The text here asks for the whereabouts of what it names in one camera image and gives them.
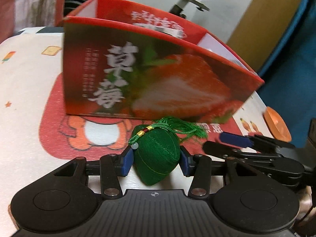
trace white bead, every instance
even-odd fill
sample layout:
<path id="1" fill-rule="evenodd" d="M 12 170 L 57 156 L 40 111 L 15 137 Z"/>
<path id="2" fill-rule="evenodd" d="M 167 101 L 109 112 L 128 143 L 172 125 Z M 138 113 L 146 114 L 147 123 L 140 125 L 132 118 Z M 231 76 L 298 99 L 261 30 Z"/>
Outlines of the white bead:
<path id="1" fill-rule="evenodd" d="M 136 149 L 138 148 L 138 143 L 136 142 L 136 143 L 132 144 L 132 145 L 131 145 L 131 148 L 132 148 L 133 150 L 136 150 Z"/>

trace circular pad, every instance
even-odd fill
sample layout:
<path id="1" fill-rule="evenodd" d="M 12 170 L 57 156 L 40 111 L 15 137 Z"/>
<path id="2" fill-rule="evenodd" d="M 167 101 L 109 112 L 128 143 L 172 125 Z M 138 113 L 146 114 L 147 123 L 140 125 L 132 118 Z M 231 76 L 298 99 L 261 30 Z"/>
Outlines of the circular pad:
<path id="1" fill-rule="evenodd" d="M 94 192 L 71 177 L 58 181 L 43 178 L 13 197 L 11 212 L 20 228 L 54 233 L 82 224 L 94 214 L 97 205 Z"/>
<path id="2" fill-rule="evenodd" d="M 269 210 L 277 204 L 275 195 L 265 190 L 245 191 L 240 201 L 245 207 L 257 211 Z"/>
<path id="3" fill-rule="evenodd" d="M 60 190 L 42 191 L 33 200 L 37 208 L 46 211 L 59 210 L 67 206 L 69 201 L 69 194 Z"/>
<path id="4" fill-rule="evenodd" d="M 227 224 L 249 233 L 290 227 L 300 205 L 294 192 L 265 177 L 238 177 L 214 196 L 213 207 Z"/>

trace blue gripper pad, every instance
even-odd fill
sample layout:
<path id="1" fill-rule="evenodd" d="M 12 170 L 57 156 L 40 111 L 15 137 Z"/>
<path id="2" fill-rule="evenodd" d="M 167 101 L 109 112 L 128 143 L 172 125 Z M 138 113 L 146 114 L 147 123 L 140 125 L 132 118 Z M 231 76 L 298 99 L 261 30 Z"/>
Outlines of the blue gripper pad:
<path id="1" fill-rule="evenodd" d="M 182 173 L 184 176 L 189 176 L 189 161 L 188 157 L 184 154 L 182 149 L 180 149 L 180 160 L 179 160 L 179 166 L 182 170 Z"/>
<path id="2" fill-rule="evenodd" d="M 121 176 L 125 177 L 128 175 L 133 163 L 134 163 L 134 152 L 133 152 L 133 149 L 130 148 L 128 152 L 125 154 L 125 156 L 123 157 Z"/>
<path id="3" fill-rule="evenodd" d="M 247 137 L 237 134 L 231 134 L 227 132 L 222 132 L 219 135 L 219 139 L 221 142 L 228 143 L 230 145 L 246 148 L 246 147 L 252 147 L 253 142 Z"/>

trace red cardboard box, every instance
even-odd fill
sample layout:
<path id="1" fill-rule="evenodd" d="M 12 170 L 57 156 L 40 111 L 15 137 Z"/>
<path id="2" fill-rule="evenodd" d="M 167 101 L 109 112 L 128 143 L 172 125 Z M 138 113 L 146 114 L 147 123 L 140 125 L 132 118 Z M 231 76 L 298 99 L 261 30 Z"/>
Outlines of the red cardboard box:
<path id="1" fill-rule="evenodd" d="M 263 84 L 205 28 L 138 3 L 89 0 L 64 29 L 67 114 L 222 123 Z"/>

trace green cord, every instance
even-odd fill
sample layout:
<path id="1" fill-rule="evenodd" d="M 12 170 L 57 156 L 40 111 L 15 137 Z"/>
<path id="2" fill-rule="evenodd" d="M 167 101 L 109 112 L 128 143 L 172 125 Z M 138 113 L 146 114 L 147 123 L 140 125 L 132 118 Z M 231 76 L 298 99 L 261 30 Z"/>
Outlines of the green cord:
<path id="1" fill-rule="evenodd" d="M 161 121 L 165 121 L 165 118 L 162 118 L 161 120 L 159 120 L 157 123 L 153 123 L 151 126 L 153 128 L 161 128 L 165 131 L 168 131 L 170 133 L 173 133 L 177 138 L 178 136 L 176 134 L 191 134 L 191 133 L 194 133 L 195 131 L 197 131 L 198 129 L 200 128 L 195 128 L 195 129 L 192 129 L 190 131 L 187 131 L 187 132 L 184 132 L 184 131 L 177 131 L 177 130 L 173 130 L 170 128 L 170 126 L 167 124 L 167 123 L 164 123 L 164 122 L 161 122 Z M 133 145 L 135 142 L 137 142 L 137 140 L 140 138 L 139 135 L 134 135 L 132 136 L 129 140 L 128 140 L 128 144 L 129 145 Z"/>

